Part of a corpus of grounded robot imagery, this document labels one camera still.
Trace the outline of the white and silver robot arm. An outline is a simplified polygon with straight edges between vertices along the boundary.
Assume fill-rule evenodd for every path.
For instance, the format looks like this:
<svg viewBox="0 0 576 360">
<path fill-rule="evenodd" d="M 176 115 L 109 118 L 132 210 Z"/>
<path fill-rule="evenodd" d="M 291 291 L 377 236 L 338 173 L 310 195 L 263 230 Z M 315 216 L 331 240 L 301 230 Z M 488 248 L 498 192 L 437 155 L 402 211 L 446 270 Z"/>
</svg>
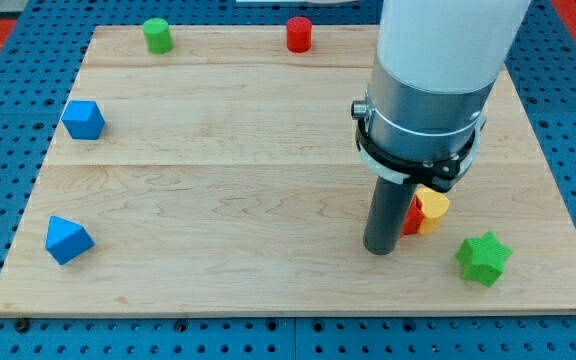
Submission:
<svg viewBox="0 0 576 360">
<path fill-rule="evenodd" d="M 530 0 L 385 0 L 374 67 L 352 105 L 362 160 L 396 185 L 449 191 Z"/>
</svg>

